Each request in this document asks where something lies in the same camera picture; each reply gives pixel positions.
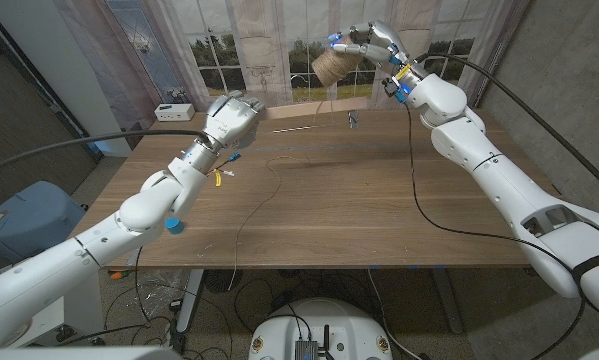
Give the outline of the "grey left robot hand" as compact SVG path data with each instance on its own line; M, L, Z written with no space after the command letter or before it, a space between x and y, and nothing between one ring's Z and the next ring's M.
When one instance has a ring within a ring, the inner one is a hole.
M263 102L246 98L239 90L219 96L207 110L204 144L215 152L232 146L247 148L256 139L259 114L264 109Z

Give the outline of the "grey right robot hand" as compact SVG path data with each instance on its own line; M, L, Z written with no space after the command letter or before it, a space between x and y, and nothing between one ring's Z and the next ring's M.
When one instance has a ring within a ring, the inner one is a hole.
M337 54L361 56L398 86L411 92L428 75L406 50L399 35L382 21L352 25L329 37Z

